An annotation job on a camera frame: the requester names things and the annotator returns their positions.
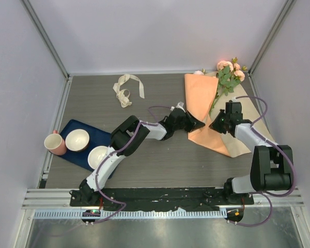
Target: wood grain surface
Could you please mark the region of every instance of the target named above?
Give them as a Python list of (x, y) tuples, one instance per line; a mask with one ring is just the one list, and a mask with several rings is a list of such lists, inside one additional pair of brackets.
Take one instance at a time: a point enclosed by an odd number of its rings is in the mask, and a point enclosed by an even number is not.
[[(132, 105), (127, 108), (120, 106), (113, 91), (119, 75), (73, 77), (61, 130), (70, 119), (76, 119), (112, 132), (130, 115), (153, 122), (147, 111), (149, 106), (173, 106), (185, 101), (184, 74), (137, 76), (144, 83), (145, 99), (139, 97), (138, 82), (130, 80), (121, 86), (131, 92)], [(242, 85), (252, 94), (247, 77)], [(159, 108), (154, 113), (162, 119), (169, 110)], [(251, 153), (229, 158), (189, 141), (184, 131), (177, 131), (167, 141), (145, 140), (118, 165), (106, 187), (221, 187), (227, 178), (248, 174), (251, 161)], [(89, 174), (90, 171), (54, 156), (46, 188), (77, 188)]]

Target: peach rose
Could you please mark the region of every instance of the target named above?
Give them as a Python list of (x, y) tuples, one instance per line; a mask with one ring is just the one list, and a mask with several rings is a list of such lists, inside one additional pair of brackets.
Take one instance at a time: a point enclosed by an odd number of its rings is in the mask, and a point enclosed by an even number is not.
[(196, 74), (196, 75), (204, 75), (204, 73), (201, 72), (201, 71), (194, 71), (194, 74)]
[(234, 72), (234, 75), (239, 77), (240, 81), (243, 81), (244, 80), (244, 73), (240, 70), (237, 70)]
[(240, 69), (241, 69), (241, 66), (240, 66), (238, 63), (234, 63), (234, 64), (233, 64), (233, 67), (234, 67), (234, 69), (236, 69), (236, 70), (240, 70)]
[(225, 60), (222, 60), (222, 61), (219, 61), (217, 63), (217, 70), (223, 70), (226, 66), (229, 66), (229, 69), (230, 71), (233, 71), (233, 65), (230, 61), (225, 61)]

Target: dark blue mat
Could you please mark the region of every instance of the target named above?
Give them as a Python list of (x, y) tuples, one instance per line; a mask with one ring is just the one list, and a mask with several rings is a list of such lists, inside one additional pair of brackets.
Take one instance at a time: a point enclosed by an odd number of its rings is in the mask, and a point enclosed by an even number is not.
[(88, 154), (92, 151), (93, 148), (97, 146), (109, 146), (111, 134), (92, 127), (88, 124), (84, 124), (80, 121), (70, 120), (60, 132), (60, 135), (65, 140), (67, 135), (75, 129), (84, 129), (89, 134), (88, 147), (80, 152), (70, 151), (68, 149), (64, 155), (59, 157), (92, 172), (94, 170), (88, 165), (87, 162)]

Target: white ribbon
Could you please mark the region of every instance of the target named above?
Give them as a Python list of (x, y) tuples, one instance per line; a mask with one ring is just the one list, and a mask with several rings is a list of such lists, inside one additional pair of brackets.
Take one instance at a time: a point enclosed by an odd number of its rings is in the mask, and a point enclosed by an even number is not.
[(118, 83), (115, 83), (114, 87), (113, 87), (114, 91), (116, 92), (116, 97), (120, 101), (120, 105), (122, 107), (127, 107), (127, 106), (130, 106), (132, 104), (132, 102), (130, 102), (130, 100), (129, 100), (130, 91), (128, 89), (119, 90), (121, 85), (126, 83), (129, 79), (139, 81), (139, 95), (141, 98), (145, 98), (144, 85), (141, 82), (141, 80), (138, 77), (136, 77), (135, 75), (125, 74), (118, 79)]

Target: mug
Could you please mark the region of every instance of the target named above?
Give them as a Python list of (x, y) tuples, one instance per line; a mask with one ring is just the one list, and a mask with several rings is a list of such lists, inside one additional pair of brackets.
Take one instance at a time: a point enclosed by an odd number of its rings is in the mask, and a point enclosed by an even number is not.
[(67, 147), (64, 139), (54, 130), (52, 134), (48, 135), (43, 142), (46, 149), (52, 154), (61, 156), (67, 152)]

